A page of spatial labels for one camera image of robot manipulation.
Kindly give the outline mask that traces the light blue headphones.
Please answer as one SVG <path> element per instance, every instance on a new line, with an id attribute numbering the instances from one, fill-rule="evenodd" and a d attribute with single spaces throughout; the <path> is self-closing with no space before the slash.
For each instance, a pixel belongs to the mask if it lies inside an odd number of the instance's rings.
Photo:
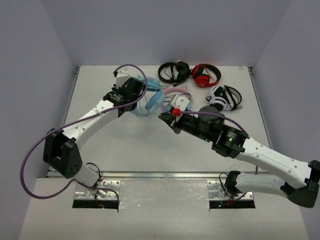
<path id="1" fill-rule="evenodd" d="M 131 111 L 137 117 L 146 117 L 156 112 L 165 98 L 165 86 L 157 78 L 147 76 L 146 79 L 147 92 L 144 98 L 137 103 L 136 108 Z"/>

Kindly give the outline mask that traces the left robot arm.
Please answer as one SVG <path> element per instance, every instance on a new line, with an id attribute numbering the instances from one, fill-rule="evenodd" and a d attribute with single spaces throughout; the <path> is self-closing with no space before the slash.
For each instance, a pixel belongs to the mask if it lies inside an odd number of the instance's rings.
<path id="1" fill-rule="evenodd" d="M 121 87 L 113 87 L 98 104 L 80 118 L 80 122 L 50 134 L 45 139 L 43 161 L 66 179 L 94 187 L 100 180 L 97 172 L 81 158 L 80 149 L 100 129 L 137 107 L 134 103 L 145 84 L 129 77 Z"/>

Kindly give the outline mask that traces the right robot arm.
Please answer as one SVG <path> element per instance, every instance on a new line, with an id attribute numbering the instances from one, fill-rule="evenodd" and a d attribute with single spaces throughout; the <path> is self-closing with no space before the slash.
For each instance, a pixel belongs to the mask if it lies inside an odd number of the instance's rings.
<path id="1" fill-rule="evenodd" d="M 320 189 L 320 163 L 300 161 L 279 153 L 250 136 L 236 121 L 217 111 L 189 111 L 172 107 L 159 115 L 176 134 L 186 132 L 212 144 L 225 158 L 250 163 L 267 174 L 232 170 L 221 187 L 236 200 L 248 192 L 278 195 L 304 208 L 313 208 Z"/>

